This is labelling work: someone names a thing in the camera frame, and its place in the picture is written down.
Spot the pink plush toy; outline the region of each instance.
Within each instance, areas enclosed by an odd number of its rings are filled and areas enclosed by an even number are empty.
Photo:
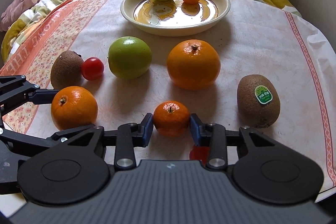
[[[38,0],[14,0],[1,15],[0,31],[6,32],[24,11],[33,7],[37,2]]]

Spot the circular pad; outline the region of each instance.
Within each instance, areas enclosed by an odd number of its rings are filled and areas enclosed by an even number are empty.
[[[68,205],[98,193],[108,182],[104,160],[87,147],[56,145],[24,162],[17,181],[23,195],[44,206]]]
[[[270,160],[261,167],[262,174],[275,182],[289,182],[297,179],[300,169],[290,162]]]
[[[79,163],[73,160],[54,160],[45,164],[42,175],[51,181],[67,181],[76,177],[81,171]]]
[[[321,168],[283,147],[251,149],[232,171],[236,184],[260,201],[289,205],[316,198],[323,184]]]

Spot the pink border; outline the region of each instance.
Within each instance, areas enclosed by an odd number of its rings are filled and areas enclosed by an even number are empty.
[[[333,187],[336,185],[336,174],[334,170],[334,156],[333,156],[333,144],[331,139],[331,130],[330,130],[330,123],[329,123],[329,117],[327,112],[326,103],[323,97],[322,88],[320,85],[319,78],[317,76],[316,70],[314,68],[314,64],[310,58],[309,52],[307,50],[307,47],[305,43],[303,42],[303,39],[300,35],[300,32],[294,22],[293,15],[290,12],[286,12],[286,16],[288,18],[288,21],[292,27],[293,33],[297,39],[297,41],[300,44],[300,47],[302,49],[302,52],[306,58],[308,67],[310,69],[311,75],[314,80],[317,96],[320,103],[320,109],[321,109],[321,115],[322,115],[322,122],[323,122],[323,130],[324,130],[324,138],[325,138],[325,157],[327,160],[327,172],[328,175],[333,182]]]

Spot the tablecloth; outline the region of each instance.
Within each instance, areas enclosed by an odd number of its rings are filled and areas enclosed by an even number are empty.
[[[228,130],[242,126],[237,112],[236,90],[250,74],[267,77],[276,88],[280,116],[262,130],[268,136],[316,161],[325,180],[321,191],[335,187],[336,55],[323,34],[302,18],[253,0],[231,0],[228,15],[213,28],[189,37],[159,37],[136,29],[120,13],[122,0],[76,0],[51,13],[0,71],[1,75],[24,74],[42,88],[50,85],[56,57],[73,50],[83,59],[99,57],[104,77],[83,81],[97,99],[96,124],[106,130],[123,123],[140,122],[147,112],[165,100],[177,100],[204,122],[217,122]],[[108,49],[119,37],[135,36],[152,50],[149,71],[134,80],[122,80],[108,68]],[[212,87],[187,91],[174,86],[166,69],[170,50],[186,39],[202,39],[219,53],[220,75]],[[57,131],[50,105],[31,103],[4,117],[15,131],[46,138]],[[190,134],[164,138],[154,130],[147,148],[136,148],[141,159],[188,159],[193,145]],[[236,161],[234,148],[229,163]],[[113,162],[109,148],[106,161]]]

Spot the plate rim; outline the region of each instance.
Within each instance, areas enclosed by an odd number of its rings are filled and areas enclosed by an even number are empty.
[[[184,27],[162,27],[162,26],[152,26],[152,25],[144,24],[144,23],[138,22],[138,21],[130,18],[128,15],[126,15],[126,12],[125,12],[125,8],[124,8],[125,2],[126,2],[126,0],[123,0],[121,2],[120,12],[126,20],[130,21],[133,24],[142,26],[142,27],[153,28],[153,29],[158,29],[158,30],[185,30],[185,29],[191,29],[191,28],[196,28],[196,27],[201,27],[201,26],[206,26],[206,25],[209,25],[209,24],[213,24],[213,23],[221,20],[223,17],[225,17],[231,9],[230,0],[226,0],[226,2],[227,2],[226,10],[220,16],[218,16],[218,17],[216,17],[212,20],[209,20],[209,21],[203,22],[203,23],[199,23],[199,24],[196,24],[196,25],[184,26]]]

